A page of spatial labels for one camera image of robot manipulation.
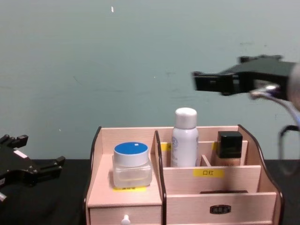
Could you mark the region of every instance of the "black table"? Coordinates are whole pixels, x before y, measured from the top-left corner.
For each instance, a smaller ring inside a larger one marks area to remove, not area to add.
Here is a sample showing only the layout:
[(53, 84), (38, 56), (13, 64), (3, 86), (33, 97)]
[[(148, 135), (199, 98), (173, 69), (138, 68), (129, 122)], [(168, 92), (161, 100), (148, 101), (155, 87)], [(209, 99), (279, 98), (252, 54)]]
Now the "black table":
[[(266, 166), (285, 197), (283, 225), (299, 225), (300, 174), (285, 177), (278, 160), (266, 160)], [(89, 160), (66, 160), (59, 179), (35, 187), (2, 188), (1, 192), (9, 199), (0, 208), (0, 225), (85, 225), (82, 203), (89, 173)]]

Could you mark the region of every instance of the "curved wooden edge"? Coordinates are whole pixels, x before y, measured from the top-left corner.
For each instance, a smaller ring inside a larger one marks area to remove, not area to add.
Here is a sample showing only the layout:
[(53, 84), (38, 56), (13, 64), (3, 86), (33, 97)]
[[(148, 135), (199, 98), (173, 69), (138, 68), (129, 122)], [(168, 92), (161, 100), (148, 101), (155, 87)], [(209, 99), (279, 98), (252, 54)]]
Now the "curved wooden edge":
[(161, 146), (158, 131), (155, 131), (155, 138), (157, 141), (157, 151), (158, 151), (158, 169), (159, 169), (159, 179), (162, 190), (162, 225), (166, 225), (167, 221), (167, 194), (165, 190), (165, 179), (163, 170), (163, 160), (161, 154)]
[(265, 164), (265, 161), (264, 161), (264, 157), (263, 157), (263, 152), (262, 152), (261, 146), (258, 143), (257, 139), (247, 129), (245, 129), (242, 125), (238, 124), (238, 127), (240, 127), (242, 130), (244, 130), (253, 139), (253, 141), (255, 142), (255, 144), (256, 144), (256, 146), (258, 148), (259, 155), (260, 155), (260, 159), (261, 159), (261, 163), (262, 163), (262, 168), (265, 171), (265, 173), (266, 173), (268, 179), (270, 180), (270, 182), (275, 186), (275, 188), (277, 189), (277, 191), (279, 193), (279, 197), (280, 197), (280, 201), (281, 201), (281, 204), (280, 204), (280, 215), (279, 215), (279, 225), (281, 225), (282, 222), (283, 222), (283, 215), (284, 215), (284, 210), (285, 210), (285, 207), (284, 207), (285, 200), (284, 200), (284, 196), (282, 194), (282, 191), (281, 191), (280, 187), (278, 186), (278, 184), (273, 180), (270, 172), (268, 171), (268, 169), (266, 167), (266, 164)]
[(90, 188), (90, 183), (91, 183), (91, 178), (92, 178), (92, 173), (93, 173), (93, 158), (94, 158), (94, 152), (95, 152), (95, 144), (96, 144), (96, 140), (98, 138), (98, 135), (100, 133), (101, 127), (98, 127), (97, 132), (93, 138), (93, 142), (92, 142), (92, 146), (90, 149), (90, 174), (88, 176), (88, 180), (87, 180), (87, 184), (84, 188), (84, 192), (83, 192), (83, 200), (82, 200), (82, 224), (87, 224), (87, 219), (89, 220), (89, 218), (87, 217), (88, 212), (87, 212), (87, 198), (88, 198), (88, 191)]

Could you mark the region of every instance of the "black cap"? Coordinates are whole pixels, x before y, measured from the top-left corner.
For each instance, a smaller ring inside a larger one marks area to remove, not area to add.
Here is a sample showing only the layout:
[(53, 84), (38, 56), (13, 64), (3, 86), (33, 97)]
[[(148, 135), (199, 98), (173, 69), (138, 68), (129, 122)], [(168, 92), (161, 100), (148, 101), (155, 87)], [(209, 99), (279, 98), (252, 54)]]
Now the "black cap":
[(217, 136), (217, 155), (219, 158), (240, 158), (243, 136), (238, 131), (219, 131)]

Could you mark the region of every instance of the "drawer knob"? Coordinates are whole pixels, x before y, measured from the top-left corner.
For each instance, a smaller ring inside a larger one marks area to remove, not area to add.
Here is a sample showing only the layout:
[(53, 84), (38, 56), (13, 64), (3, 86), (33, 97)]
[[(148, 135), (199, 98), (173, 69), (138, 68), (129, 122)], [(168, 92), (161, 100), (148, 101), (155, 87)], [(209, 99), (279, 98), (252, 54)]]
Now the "drawer knob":
[(124, 219), (122, 219), (121, 221), (121, 225), (130, 225), (130, 220), (128, 215), (124, 216)]

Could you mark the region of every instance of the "wooden cosmetic organizer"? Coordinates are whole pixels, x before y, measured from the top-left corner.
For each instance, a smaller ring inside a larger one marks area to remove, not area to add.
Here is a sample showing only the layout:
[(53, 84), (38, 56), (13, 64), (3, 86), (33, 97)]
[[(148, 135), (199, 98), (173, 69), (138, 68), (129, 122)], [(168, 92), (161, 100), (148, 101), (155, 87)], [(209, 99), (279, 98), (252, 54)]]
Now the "wooden cosmetic organizer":
[[(266, 169), (257, 140), (241, 125), (197, 128), (200, 166), (174, 168), (169, 149), (172, 127), (99, 127), (84, 201), (87, 225), (120, 225), (124, 215), (129, 215), (132, 225), (281, 224), (282, 193)], [(221, 130), (243, 135), (241, 165), (210, 165)], [(123, 142), (148, 146), (153, 165), (149, 186), (114, 188), (113, 150)], [(224, 190), (247, 192), (207, 193)], [(216, 214), (222, 205), (225, 210), (230, 206), (230, 212)]]

